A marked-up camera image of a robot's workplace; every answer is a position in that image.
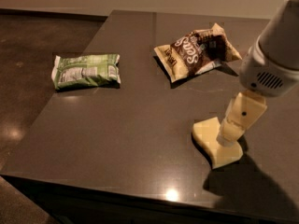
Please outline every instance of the brown chocolate wrapper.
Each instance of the brown chocolate wrapper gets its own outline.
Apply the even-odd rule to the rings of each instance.
[[[211,29],[194,30],[175,43],[154,50],[171,82],[203,74],[222,62],[242,59],[217,23]]]

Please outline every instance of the brown concrete floor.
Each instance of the brown concrete floor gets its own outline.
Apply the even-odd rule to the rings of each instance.
[[[82,52],[101,25],[0,15],[0,170],[55,93],[53,54]],[[0,224],[56,223],[0,177]]]

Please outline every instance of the perforated vent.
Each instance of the perforated vent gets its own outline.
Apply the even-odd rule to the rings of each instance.
[[[282,79],[270,73],[262,72],[257,75],[260,84],[270,89],[276,89],[283,85]]]

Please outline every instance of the sponge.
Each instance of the sponge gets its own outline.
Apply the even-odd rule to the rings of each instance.
[[[195,142],[211,159],[212,169],[238,161],[243,150],[237,141],[230,146],[223,146],[217,140],[220,123],[217,117],[193,124],[192,136]]]

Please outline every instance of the dark gray tabletop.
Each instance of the dark gray tabletop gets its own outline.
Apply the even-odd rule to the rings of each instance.
[[[246,155],[211,171],[192,125],[223,118],[243,90],[241,62],[171,85],[153,58],[155,46],[214,22],[243,56],[267,24],[114,11],[86,53],[119,53],[121,87],[53,95],[1,174],[299,221],[299,89],[268,99],[266,114],[243,138]]]

